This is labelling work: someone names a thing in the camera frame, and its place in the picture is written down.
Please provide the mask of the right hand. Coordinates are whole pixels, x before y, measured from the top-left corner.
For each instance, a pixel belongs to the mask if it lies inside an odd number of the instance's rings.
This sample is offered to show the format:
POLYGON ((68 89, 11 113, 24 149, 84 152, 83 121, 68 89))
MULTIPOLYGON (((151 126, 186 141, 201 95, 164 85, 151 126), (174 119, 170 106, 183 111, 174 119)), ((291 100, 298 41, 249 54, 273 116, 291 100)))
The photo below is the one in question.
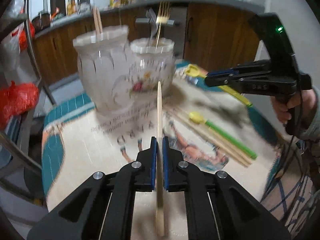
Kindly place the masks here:
POLYGON ((317 96, 313 89, 303 90, 302 94, 296 93, 287 104, 281 103, 273 96, 271 97, 271 102, 277 119, 282 124, 286 124, 292 118, 289 109, 302 105, 303 114, 301 126, 308 128, 317 110, 317 96))

